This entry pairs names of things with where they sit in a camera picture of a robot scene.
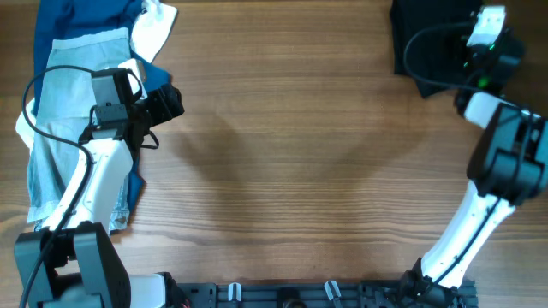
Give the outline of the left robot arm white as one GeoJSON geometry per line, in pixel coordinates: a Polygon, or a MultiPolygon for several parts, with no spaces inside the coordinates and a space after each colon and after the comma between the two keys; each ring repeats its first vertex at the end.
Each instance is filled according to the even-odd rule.
{"type": "Polygon", "coordinates": [[[170,83],[134,91],[130,68],[91,71],[95,104],[76,141],[79,161],[55,211],[38,232],[20,234],[15,261],[23,282],[22,307],[189,307],[168,273],[131,276],[109,236],[120,188],[144,138],[183,114],[170,83]]]}

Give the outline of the black shorts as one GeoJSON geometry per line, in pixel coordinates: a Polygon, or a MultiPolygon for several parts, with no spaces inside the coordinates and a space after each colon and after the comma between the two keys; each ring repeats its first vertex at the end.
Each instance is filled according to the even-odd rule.
{"type": "Polygon", "coordinates": [[[441,29],[441,25],[470,22],[481,0],[394,0],[392,27],[394,73],[406,75],[403,57],[417,75],[438,82],[461,84],[468,77],[462,38],[471,29],[441,29]]]}

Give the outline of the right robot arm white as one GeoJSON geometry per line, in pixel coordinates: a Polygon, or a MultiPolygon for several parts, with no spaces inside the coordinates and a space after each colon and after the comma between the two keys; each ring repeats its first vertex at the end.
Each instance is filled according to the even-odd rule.
{"type": "Polygon", "coordinates": [[[463,278],[496,227],[525,200],[547,186],[547,120],[499,96],[522,57],[522,46],[506,31],[470,35],[470,74],[456,85],[462,117],[482,127],[467,168],[468,186],[459,209],[432,249],[391,290],[408,305],[450,307],[463,300],[463,278]]]}

